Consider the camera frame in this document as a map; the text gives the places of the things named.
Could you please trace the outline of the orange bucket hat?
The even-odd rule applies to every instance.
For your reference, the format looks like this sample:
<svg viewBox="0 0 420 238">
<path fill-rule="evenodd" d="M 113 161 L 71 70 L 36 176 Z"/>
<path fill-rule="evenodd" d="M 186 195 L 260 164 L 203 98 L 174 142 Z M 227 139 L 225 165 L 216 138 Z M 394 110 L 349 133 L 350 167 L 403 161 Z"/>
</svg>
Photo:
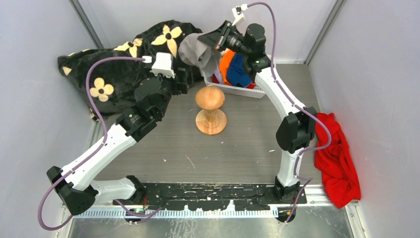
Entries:
<svg viewBox="0 0 420 238">
<path fill-rule="evenodd" d="M 228 81 L 228 79 L 227 79 L 227 72 L 228 72 L 228 69 L 229 69 L 229 67 L 230 67 L 230 64 L 231 64 L 231 62 L 232 62 L 232 60 L 233 60 L 233 58 L 234 58 L 234 56 L 235 56 L 235 53 L 233 52 L 233 51 L 229 51 L 228 53 L 226 53 L 222 58 L 221 58 L 221 60 L 220 60 L 220 62 L 219 62 L 219 70 L 220 70 L 220 72 L 221 72 L 221 74 L 222 74 L 222 76 L 223 76 L 223 81 L 224 82 L 227 82 Z"/>
</svg>

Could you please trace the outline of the grey bucket hat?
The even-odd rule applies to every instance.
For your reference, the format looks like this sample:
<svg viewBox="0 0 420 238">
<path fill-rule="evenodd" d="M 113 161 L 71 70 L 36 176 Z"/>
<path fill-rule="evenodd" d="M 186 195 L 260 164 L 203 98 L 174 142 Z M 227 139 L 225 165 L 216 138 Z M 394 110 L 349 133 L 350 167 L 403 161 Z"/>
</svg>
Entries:
<svg viewBox="0 0 420 238">
<path fill-rule="evenodd" d="M 196 66 L 204 78 L 212 77 L 218 69 L 221 52 L 199 41 L 203 33 L 186 36 L 179 45 L 180 59 L 187 65 Z"/>
</svg>

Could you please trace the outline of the blue bucket hat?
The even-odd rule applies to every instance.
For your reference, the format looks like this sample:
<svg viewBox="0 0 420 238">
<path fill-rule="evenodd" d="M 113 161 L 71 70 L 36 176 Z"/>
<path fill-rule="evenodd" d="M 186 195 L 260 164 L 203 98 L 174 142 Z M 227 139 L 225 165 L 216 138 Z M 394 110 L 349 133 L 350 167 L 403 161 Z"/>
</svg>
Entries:
<svg viewBox="0 0 420 238">
<path fill-rule="evenodd" d="M 243 69 L 243 57 L 239 54 L 234 54 L 227 69 L 227 81 L 236 87 L 254 89 L 255 83 L 245 73 Z"/>
</svg>

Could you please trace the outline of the wooden hat stand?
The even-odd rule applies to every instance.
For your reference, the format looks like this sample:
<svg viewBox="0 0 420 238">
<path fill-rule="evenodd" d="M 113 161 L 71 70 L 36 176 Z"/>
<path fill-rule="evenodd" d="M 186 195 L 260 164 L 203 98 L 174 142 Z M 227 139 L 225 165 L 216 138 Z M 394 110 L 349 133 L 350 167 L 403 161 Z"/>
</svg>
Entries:
<svg viewBox="0 0 420 238">
<path fill-rule="evenodd" d="M 217 86 L 205 86 L 196 93 L 195 101 L 201 108 L 195 119 L 197 129 L 210 136 L 222 133 L 227 126 L 226 114 L 220 109 L 225 101 L 222 90 Z"/>
</svg>

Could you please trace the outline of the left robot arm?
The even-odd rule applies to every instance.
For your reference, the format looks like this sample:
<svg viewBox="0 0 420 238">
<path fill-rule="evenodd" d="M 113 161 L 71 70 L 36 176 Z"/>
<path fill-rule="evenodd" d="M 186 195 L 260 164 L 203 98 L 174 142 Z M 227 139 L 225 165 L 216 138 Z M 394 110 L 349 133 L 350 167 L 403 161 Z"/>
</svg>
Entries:
<svg viewBox="0 0 420 238">
<path fill-rule="evenodd" d="M 70 164 L 62 168 L 53 166 L 47 171 L 50 181 L 57 183 L 55 192 L 71 215 L 80 215 L 103 202 L 137 205 L 145 201 L 146 189 L 135 176 L 106 181 L 95 177 L 151 132 L 163 119 L 171 97 L 186 94 L 192 82 L 190 70 L 180 67 L 174 77 L 159 73 L 144 79 L 134 91 L 135 105 L 116 119 L 102 139 Z"/>
</svg>

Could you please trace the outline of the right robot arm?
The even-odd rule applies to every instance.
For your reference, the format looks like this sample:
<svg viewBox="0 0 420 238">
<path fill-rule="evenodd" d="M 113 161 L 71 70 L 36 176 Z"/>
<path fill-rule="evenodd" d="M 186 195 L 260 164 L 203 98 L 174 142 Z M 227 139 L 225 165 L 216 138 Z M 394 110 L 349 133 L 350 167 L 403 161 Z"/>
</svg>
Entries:
<svg viewBox="0 0 420 238">
<path fill-rule="evenodd" d="M 241 55 L 244 71 L 265 92 L 279 113 L 281 124 L 275 137 L 282 155 L 272 191 L 278 202 L 288 203 L 300 190 L 298 173 L 301 158 L 315 137 L 316 109 L 306 107 L 281 80 L 265 52 L 263 26 L 250 24 L 245 34 L 241 34 L 231 22 L 225 21 L 218 29 L 199 36 L 198 40 L 214 50 L 230 49 Z"/>
</svg>

